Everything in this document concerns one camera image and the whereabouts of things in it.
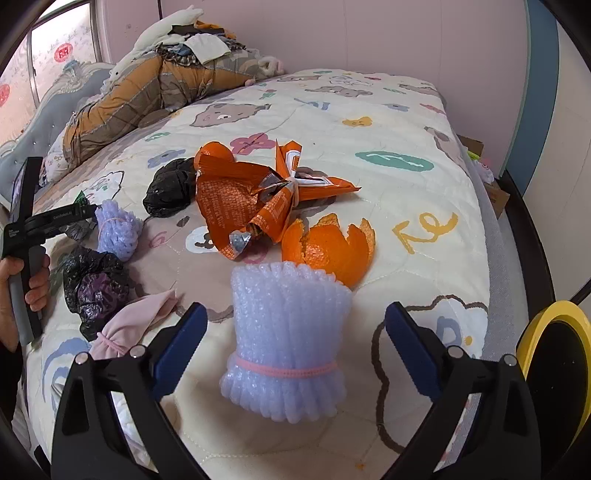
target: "quilted bedspread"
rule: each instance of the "quilted bedspread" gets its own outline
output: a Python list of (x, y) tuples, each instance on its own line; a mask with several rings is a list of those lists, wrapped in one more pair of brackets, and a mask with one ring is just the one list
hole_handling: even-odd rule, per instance
[[(232, 268), (278, 261), (280, 247), (260, 242), (233, 262), (213, 247), (195, 202), (167, 219), (149, 218), (142, 206), (156, 170), (192, 157), (206, 142), (227, 145), (238, 160), (273, 166), (275, 140), (300, 143), (301, 166), (362, 187), (300, 206), (295, 214), (306, 225), (331, 212), (342, 226), (367, 218), (377, 241), (372, 265), (353, 291), (337, 357), (346, 400), (336, 417), (296, 425), (241, 409), (222, 397), (218, 384), (235, 348)], [(212, 479), (378, 479), (430, 408), (384, 331), (386, 307), (398, 300), (446, 345), (482, 353), (489, 271), (478, 201), (464, 169), (432, 84), (384, 73), (306, 70), (201, 100), (129, 134), (46, 191), (36, 208), (65, 205), (83, 190), (91, 202), (114, 198), (145, 220), (128, 262), (135, 294), (174, 288), (181, 297), (145, 343), (192, 302), (207, 307), (207, 333), (163, 407)], [(86, 245), (96, 247), (96, 232)], [(26, 351), (26, 391), (35, 434), (50, 456), (60, 385), (73, 355), (89, 345), (63, 295), (60, 260), (73, 241), (61, 236), (46, 248), (53, 299), (43, 337)]]

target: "pink wall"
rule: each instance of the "pink wall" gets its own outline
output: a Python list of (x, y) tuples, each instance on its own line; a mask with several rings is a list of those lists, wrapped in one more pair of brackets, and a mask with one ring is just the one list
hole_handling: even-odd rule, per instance
[(102, 30), (100, 46), (110, 63), (120, 61), (140, 34), (160, 19), (156, 0), (98, 0), (97, 16)]
[[(157, 20), (156, 1), (102, 2), (117, 61)], [(163, 13), (191, 3), (290, 72), (342, 68), (433, 82), (455, 130), (483, 141), (496, 171), (503, 165), (527, 66), (523, 0), (162, 0)]]

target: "black cord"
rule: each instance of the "black cord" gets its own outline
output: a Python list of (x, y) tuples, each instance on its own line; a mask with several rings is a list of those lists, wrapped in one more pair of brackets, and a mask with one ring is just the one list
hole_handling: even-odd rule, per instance
[(581, 305), (581, 302), (589, 296), (591, 293), (591, 280), (588, 280), (581, 289), (574, 294), (573, 298), (570, 299), (575, 305)]

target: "cardboard box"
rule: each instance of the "cardboard box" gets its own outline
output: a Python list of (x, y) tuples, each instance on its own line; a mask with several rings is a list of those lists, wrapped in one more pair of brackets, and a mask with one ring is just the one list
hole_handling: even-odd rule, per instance
[(482, 150), (484, 150), (484, 143), (479, 142), (478, 140), (474, 140), (472, 138), (463, 137), (461, 135), (457, 136), (462, 142), (462, 145), (470, 150), (472, 153), (475, 153), (479, 157), (482, 156)]
[(509, 194), (501, 190), (501, 187), (499, 187), (499, 184), (496, 181), (491, 185), (485, 183), (484, 188), (486, 189), (488, 198), (491, 200), (492, 209), (495, 211), (496, 217), (499, 218), (509, 200)]

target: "window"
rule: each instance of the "window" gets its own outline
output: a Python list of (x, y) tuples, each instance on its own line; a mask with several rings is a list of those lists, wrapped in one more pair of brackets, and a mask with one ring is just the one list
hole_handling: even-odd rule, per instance
[(27, 127), (71, 61), (102, 61), (94, 0), (56, 0), (37, 21), (0, 77), (0, 145)]

